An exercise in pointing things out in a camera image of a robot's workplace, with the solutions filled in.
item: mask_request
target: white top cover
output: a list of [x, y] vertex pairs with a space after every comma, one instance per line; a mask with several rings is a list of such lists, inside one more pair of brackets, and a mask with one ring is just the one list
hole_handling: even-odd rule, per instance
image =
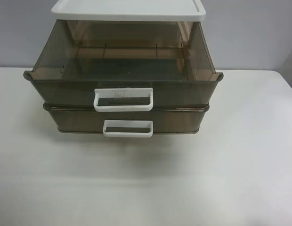
[[59, 0], [57, 19], [98, 21], [202, 21], [200, 0]]

